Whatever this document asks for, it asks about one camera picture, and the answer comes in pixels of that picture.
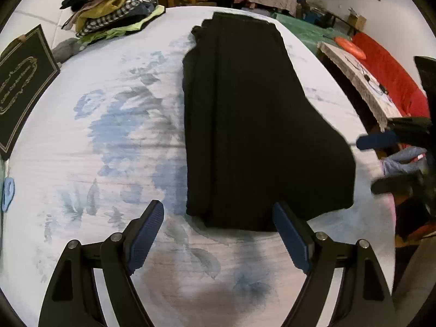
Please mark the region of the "grey gloved right hand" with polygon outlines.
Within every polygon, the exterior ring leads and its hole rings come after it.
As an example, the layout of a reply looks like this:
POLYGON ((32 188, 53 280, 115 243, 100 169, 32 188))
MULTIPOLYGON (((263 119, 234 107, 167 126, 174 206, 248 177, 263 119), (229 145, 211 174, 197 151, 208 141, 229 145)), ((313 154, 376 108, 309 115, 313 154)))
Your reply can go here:
POLYGON ((396 176, 427 169, 426 152, 424 148, 410 146, 383 158, 381 160, 383 174, 396 176))

